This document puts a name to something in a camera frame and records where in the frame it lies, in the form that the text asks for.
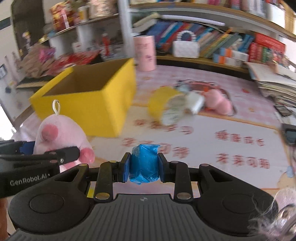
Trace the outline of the orange white box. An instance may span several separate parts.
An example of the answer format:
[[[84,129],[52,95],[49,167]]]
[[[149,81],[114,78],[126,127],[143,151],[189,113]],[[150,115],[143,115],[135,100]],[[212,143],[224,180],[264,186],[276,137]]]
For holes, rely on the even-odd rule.
[[[232,67],[242,67],[242,61],[236,60],[233,58],[221,56],[218,54],[213,54],[213,62],[219,63],[219,64],[224,64]]]
[[[221,56],[233,58],[243,62],[247,62],[249,59],[249,55],[247,53],[243,53],[229,48],[220,48],[219,54]]]

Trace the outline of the yellow cardboard box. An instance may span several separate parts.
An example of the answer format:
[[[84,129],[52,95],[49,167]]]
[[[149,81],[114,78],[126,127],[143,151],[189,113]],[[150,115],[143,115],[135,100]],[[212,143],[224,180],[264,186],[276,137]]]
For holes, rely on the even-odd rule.
[[[88,136],[118,137],[137,89],[134,60],[116,59],[69,67],[30,97],[35,113],[45,119],[53,113],[73,119]]]

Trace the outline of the white quilted pearl handbag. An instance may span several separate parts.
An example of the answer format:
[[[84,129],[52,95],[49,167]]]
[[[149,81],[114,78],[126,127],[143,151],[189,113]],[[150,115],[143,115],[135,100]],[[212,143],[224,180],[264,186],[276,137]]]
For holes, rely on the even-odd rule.
[[[190,35],[189,41],[183,41],[184,34]],[[196,41],[196,35],[189,30],[183,30],[178,33],[177,39],[173,41],[173,56],[176,58],[197,59],[200,57],[200,45]]]

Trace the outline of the beige folded cloth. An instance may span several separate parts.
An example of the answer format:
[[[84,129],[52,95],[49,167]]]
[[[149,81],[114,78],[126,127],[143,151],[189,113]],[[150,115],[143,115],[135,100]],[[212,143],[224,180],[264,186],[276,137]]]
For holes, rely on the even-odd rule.
[[[55,48],[41,44],[32,46],[21,61],[21,67],[28,78],[39,78],[49,70],[55,61]]]

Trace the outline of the orange white box upper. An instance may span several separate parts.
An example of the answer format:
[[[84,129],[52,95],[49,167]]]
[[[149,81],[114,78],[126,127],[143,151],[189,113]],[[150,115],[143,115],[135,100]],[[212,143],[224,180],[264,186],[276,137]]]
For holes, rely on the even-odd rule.
[[[249,59],[249,55],[247,53],[243,53],[229,48],[220,48],[219,54],[221,56],[233,58],[243,62],[247,62]]]

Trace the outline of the stack of papers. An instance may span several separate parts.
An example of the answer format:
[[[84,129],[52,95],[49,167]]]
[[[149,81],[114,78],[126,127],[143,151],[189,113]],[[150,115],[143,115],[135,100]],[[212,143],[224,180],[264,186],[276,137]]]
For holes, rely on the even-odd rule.
[[[256,81],[261,93],[276,103],[295,107],[295,73],[278,64],[246,63],[250,76]]]

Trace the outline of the red gift bag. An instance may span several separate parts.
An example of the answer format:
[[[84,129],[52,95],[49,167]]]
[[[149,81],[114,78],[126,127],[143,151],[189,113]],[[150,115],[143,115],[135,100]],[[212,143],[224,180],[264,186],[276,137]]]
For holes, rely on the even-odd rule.
[[[63,1],[50,8],[54,30],[60,32],[74,26],[74,11],[70,1]]]

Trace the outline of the pink cylinder container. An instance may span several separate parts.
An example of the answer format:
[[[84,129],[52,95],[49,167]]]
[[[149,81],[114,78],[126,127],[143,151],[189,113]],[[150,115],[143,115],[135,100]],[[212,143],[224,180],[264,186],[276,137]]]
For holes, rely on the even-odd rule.
[[[156,69],[156,47],[154,36],[142,35],[133,38],[137,67],[142,72]]]

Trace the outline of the smartphone with lit screen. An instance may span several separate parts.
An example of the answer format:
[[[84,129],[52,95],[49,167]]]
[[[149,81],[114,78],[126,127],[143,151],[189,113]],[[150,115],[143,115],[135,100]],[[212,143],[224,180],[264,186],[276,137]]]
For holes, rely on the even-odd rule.
[[[296,144],[296,126],[295,125],[282,123],[281,133],[285,143],[288,146],[295,146]]]

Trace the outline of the red thick dictionary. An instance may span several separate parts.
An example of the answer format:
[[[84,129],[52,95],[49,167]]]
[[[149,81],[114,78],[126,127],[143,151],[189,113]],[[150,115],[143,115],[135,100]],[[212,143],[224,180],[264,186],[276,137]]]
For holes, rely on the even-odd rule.
[[[249,62],[267,64],[275,62],[282,64],[285,57],[285,44],[261,33],[253,34],[254,40],[249,46]]]

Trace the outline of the orange white box lower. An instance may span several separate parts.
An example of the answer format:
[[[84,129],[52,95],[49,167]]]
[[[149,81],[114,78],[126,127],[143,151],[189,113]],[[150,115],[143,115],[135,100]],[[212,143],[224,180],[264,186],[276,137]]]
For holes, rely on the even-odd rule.
[[[242,67],[242,61],[236,60],[233,58],[221,56],[218,54],[213,54],[213,62],[219,63],[219,64],[224,64],[232,67]]]

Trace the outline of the pink plush pig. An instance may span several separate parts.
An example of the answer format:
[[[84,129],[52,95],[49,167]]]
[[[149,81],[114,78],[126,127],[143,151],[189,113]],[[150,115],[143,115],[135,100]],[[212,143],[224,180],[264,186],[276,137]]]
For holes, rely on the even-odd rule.
[[[53,101],[52,108],[54,114],[45,118],[38,128],[33,154],[40,155],[57,149],[77,147],[79,157],[73,162],[61,165],[61,172],[81,163],[94,163],[95,153],[82,128],[73,119],[60,114],[61,106],[58,100]]]

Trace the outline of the yellow tape roll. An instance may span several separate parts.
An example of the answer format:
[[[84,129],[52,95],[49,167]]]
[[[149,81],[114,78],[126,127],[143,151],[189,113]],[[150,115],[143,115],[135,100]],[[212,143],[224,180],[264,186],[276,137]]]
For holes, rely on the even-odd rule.
[[[185,107],[186,96],[169,86],[155,90],[147,106],[150,116],[163,126],[176,124],[184,116]]]

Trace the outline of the red paper sheet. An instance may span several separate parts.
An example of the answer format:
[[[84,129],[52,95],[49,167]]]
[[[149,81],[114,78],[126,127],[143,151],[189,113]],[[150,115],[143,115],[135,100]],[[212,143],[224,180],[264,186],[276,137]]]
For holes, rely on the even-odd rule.
[[[46,75],[56,76],[66,68],[76,65],[96,64],[103,62],[101,51],[93,50],[62,55],[55,60]]]

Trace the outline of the white bookshelf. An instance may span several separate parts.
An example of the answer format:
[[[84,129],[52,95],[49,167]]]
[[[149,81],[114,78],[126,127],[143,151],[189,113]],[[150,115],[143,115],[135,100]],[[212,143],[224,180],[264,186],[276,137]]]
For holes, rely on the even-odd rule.
[[[154,36],[158,61],[192,61],[213,64],[213,54],[227,43],[243,43],[247,51],[253,34],[261,33],[280,42],[295,41],[292,31],[267,19],[265,1],[70,1],[74,26],[54,30],[50,8],[42,43],[55,48],[55,56],[100,48],[107,59],[135,56],[133,38]],[[179,32],[192,31],[200,45],[197,59],[173,56]]]

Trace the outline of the black calculator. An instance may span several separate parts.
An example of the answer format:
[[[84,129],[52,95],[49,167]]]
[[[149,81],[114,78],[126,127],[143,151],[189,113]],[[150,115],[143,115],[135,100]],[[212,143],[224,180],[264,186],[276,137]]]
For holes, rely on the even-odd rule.
[[[287,117],[287,116],[291,116],[292,115],[292,112],[289,109],[287,109],[284,105],[275,104],[274,105],[274,108],[283,117]]]

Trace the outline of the blue packet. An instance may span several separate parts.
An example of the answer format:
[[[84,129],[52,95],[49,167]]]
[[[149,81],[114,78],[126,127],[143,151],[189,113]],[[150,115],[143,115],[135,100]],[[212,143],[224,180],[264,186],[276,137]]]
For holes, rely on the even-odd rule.
[[[159,179],[158,148],[155,144],[140,144],[132,149],[129,180],[138,185]]]

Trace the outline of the pink checkered tablecloth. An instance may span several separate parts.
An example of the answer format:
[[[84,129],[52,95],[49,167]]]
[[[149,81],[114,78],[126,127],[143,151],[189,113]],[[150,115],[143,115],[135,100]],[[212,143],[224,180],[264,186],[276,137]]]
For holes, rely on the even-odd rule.
[[[160,65],[150,72],[135,68],[135,74],[137,89],[121,134],[114,138],[86,135],[95,153],[90,166],[120,161],[133,147],[155,144],[168,161],[193,168],[205,163],[268,192],[295,185],[274,107],[254,83],[176,66]],[[164,86],[186,96],[184,116],[170,126],[154,121],[147,108],[153,92]],[[210,89],[220,90],[232,102],[232,114],[219,115],[206,108],[204,93]],[[36,141],[42,121],[36,113],[29,116],[18,139]]]

